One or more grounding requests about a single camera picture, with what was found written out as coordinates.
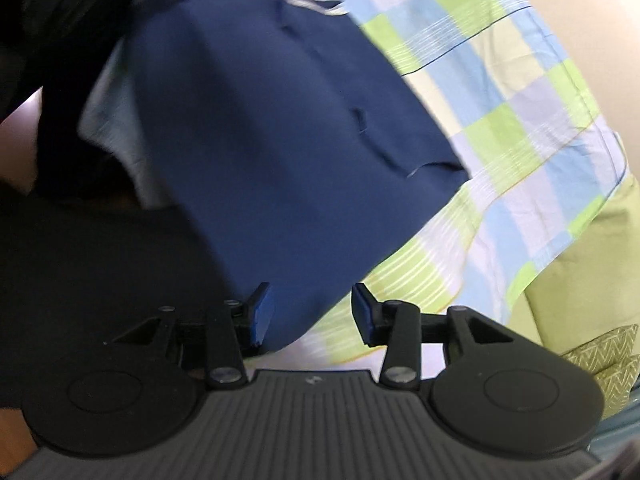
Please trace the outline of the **navy blue garment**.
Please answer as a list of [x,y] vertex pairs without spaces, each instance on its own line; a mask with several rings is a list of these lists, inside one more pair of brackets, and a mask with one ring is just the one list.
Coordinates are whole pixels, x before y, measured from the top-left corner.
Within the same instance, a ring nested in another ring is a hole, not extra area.
[[232,294],[292,344],[468,174],[335,1],[143,0],[126,43],[146,152]]

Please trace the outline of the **person in black clothes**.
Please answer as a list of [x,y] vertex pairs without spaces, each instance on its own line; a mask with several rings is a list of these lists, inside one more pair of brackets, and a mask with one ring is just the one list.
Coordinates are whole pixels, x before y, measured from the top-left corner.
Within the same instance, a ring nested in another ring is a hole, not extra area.
[[36,177],[1,185],[1,404],[66,354],[163,306],[199,318],[226,288],[176,207],[144,209],[78,125],[134,0],[1,0],[1,113],[42,95]]

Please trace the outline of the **green covered sofa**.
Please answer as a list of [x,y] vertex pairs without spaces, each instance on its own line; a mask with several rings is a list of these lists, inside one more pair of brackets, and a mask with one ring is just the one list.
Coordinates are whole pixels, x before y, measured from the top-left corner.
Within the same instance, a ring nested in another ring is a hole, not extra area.
[[508,327],[564,354],[639,324],[639,181],[623,180],[578,240],[515,301]]

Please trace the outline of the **green patterned cushion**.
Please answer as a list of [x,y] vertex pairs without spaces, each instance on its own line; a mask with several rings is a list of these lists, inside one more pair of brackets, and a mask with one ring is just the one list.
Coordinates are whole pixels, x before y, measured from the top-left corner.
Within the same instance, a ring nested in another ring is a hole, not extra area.
[[623,411],[639,377],[639,356],[634,352],[639,326],[614,328],[563,354],[568,362],[588,372],[604,397],[603,419]]

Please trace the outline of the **plaid bed sheet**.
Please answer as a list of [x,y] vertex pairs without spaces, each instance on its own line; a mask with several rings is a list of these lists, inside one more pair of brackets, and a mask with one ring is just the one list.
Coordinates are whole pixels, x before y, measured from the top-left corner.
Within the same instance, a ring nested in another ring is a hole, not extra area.
[[[137,8],[143,0],[137,0]],[[620,138],[527,0],[335,1],[394,66],[468,174],[442,209],[362,281],[425,312],[465,304],[506,323],[515,301],[578,240],[628,176]],[[117,157],[143,205],[178,205],[152,167],[122,41],[80,133]],[[364,353],[350,291],[280,363],[331,366]]]

